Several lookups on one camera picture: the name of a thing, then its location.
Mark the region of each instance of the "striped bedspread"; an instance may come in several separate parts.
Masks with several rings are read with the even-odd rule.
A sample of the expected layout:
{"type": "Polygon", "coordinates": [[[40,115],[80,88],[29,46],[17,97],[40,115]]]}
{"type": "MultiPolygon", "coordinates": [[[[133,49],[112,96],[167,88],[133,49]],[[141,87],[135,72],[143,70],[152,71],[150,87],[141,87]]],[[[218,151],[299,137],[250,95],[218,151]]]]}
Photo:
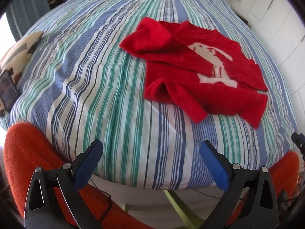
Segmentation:
{"type": "Polygon", "coordinates": [[[1,126],[28,121],[70,160],[100,139],[105,149],[95,174],[104,179],[149,189],[205,187],[213,179],[199,155],[203,140],[249,169],[270,167],[294,148],[285,81],[225,0],[69,0],[28,33],[40,30],[45,34],[18,84],[22,96],[1,126]],[[119,47],[144,17],[189,20],[239,42],[269,89],[259,128],[224,115],[194,124],[175,105],[144,100],[145,61],[119,47]]]}

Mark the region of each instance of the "metal screw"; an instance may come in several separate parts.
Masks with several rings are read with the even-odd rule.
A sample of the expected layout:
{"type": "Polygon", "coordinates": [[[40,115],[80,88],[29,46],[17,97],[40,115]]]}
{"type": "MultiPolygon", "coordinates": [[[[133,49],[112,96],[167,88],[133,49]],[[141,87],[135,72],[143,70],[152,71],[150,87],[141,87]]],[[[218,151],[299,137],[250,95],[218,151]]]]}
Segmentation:
{"type": "Polygon", "coordinates": [[[65,163],[64,165],[63,165],[63,168],[64,169],[69,169],[71,167],[71,164],[70,163],[65,163]]]}
{"type": "Polygon", "coordinates": [[[240,165],[239,164],[233,164],[232,165],[234,169],[240,169],[240,165]]]}
{"type": "Polygon", "coordinates": [[[37,167],[36,169],[35,169],[35,172],[39,172],[39,171],[41,171],[41,167],[37,167]]]}
{"type": "Polygon", "coordinates": [[[262,171],[263,171],[263,172],[268,172],[268,168],[265,167],[265,166],[263,166],[263,167],[262,167],[262,171]]]}

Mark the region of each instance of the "pillow tag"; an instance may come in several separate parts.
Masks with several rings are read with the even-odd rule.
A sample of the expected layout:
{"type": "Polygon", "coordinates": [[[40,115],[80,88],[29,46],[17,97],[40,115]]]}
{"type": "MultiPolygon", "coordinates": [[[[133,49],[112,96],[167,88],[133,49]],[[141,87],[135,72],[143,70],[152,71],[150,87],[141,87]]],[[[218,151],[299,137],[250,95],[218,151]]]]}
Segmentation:
{"type": "Polygon", "coordinates": [[[0,76],[0,98],[6,110],[10,112],[20,93],[14,85],[7,70],[0,76]]]}

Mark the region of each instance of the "black cable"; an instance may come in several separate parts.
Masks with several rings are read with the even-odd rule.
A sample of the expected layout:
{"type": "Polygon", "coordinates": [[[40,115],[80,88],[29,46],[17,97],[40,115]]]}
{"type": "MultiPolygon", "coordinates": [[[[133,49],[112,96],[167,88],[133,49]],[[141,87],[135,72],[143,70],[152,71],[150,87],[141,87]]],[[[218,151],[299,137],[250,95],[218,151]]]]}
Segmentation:
{"type": "MultiPolygon", "coordinates": [[[[97,185],[94,183],[94,181],[91,179],[91,177],[90,177],[90,180],[92,181],[92,183],[94,184],[94,186],[95,186],[98,190],[100,190],[100,189],[97,187],[97,185]]],[[[100,217],[100,219],[98,220],[99,223],[101,223],[101,222],[103,221],[103,219],[105,219],[105,217],[107,216],[107,214],[109,213],[109,211],[112,209],[111,195],[108,194],[107,192],[103,191],[103,190],[101,190],[101,191],[102,191],[105,195],[108,196],[107,201],[108,201],[108,203],[109,203],[109,206],[108,206],[108,208],[106,209],[106,211],[102,214],[102,216],[100,217]]]]}
{"type": "Polygon", "coordinates": [[[209,196],[209,197],[212,197],[212,198],[215,198],[215,199],[221,199],[221,197],[216,197],[216,196],[213,196],[213,195],[209,195],[209,194],[205,194],[205,193],[203,193],[203,192],[200,192],[199,190],[197,190],[197,189],[194,189],[195,191],[197,191],[198,193],[201,193],[201,194],[203,194],[203,195],[206,195],[206,196],[209,196]]]}
{"type": "MultiPolygon", "coordinates": [[[[195,191],[197,191],[198,193],[201,193],[203,195],[206,195],[206,196],[209,196],[209,197],[212,197],[212,198],[215,198],[215,199],[221,199],[221,197],[216,197],[216,196],[213,196],[213,195],[209,195],[209,194],[205,194],[203,192],[200,192],[199,190],[197,189],[194,189],[195,191]]],[[[298,198],[299,196],[295,197],[295,198],[292,198],[292,199],[287,199],[287,200],[282,200],[280,202],[290,202],[290,201],[294,201],[298,198]]]]}

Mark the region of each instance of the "blue gripper pad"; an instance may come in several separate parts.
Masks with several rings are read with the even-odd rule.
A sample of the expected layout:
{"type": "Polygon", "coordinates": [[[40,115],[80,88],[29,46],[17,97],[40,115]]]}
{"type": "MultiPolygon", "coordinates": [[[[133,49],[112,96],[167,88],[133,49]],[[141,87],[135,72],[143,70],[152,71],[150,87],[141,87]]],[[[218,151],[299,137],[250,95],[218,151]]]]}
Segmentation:
{"type": "Polygon", "coordinates": [[[230,175],[205,142],[201,143],[200,154],[217,187],[227,192],[230,187],[230,175]]]}
{"type": "Polygon", "coordinates": [[[104,147],[100,140],[96,140],[95,146],[83,160],[74,174],[74,189],[79,191],[88,183],[94,169],[103,155],[104,147]]]}

